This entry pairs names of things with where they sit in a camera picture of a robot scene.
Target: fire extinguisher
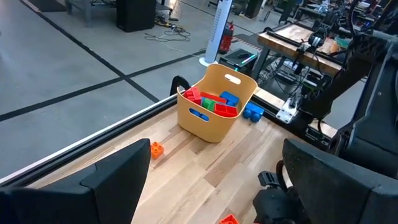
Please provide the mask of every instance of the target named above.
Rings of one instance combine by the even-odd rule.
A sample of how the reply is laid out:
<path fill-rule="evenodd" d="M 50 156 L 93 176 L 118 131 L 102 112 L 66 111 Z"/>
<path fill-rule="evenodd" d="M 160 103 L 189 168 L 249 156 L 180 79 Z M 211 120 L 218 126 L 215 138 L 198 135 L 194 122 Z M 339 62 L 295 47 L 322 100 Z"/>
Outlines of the fire extinguisher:
<path fill-rule="evenodd" d="M 221 43 L 218 49 L 218 53 L 226 54 L 227 52 L 229 52 L 233 35 L 234 35 L 234 24 L 233 22 L 227 22 L 223 32 L 223 37 L 221 38 Z"/>

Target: wooden board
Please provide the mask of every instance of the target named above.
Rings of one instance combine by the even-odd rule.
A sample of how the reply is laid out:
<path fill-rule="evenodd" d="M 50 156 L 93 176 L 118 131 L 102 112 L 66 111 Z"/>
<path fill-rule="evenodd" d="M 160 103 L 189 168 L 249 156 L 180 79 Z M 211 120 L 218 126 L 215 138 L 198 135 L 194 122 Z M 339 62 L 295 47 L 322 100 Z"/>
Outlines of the wooden board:
<path fill-rule="evenodd" d="M 262 89 L 256 94 L 281 103 Z M 333 135 L 326 129 L 324 133 Z M 240 223 L 253 223 L 252 199 L 261 188 L 257 175 L 274 170 L 284 139 L 295 136 L 265 118 L 258 123 L 239 118 L 221 143 L 210 144 L 177 124 L 173 106 L 29 187 L 66 177 L 141 138 L 161 142 L 165 152 L 150 162 L 132 223 L 210 224 L 230 213 Z"/>
<path fill-rule="evenodd" d="M 279 35 L 282 35 L 286 38 L 292 39 L 297 42 L 301 42 L 308 40 L 308 37 L 311 35 L 312 31 L 304 29 L 303 27 L 297 25 L 291 25 L 284 29 L 278 30 L 276 32 Z M 297 47 L 284 42 L 278 38 L 272 37 L 266 33 L 260 34 L 258 37 L 258 42 L 261 45 L 269 47 L 271 50 L 276 49 L 283 54 L 289 55 L 291 57 L 296 57 L 299 53 L 296 51 Z M 320 48 L 321 51 L 328 53 L 331 45 L 333 44 L 332 40 L 327 39 L 325 45 Z M 319 61 L 319 67 L 323 73 L 329 74 L 331 76 L 335 75 L 341 68 L 340 65 L 331 62 L 322 57 L 315 57 L 311 53 L 305 53 L 302 62 L 313 67 L 317 68 L 317 64 Z"/>

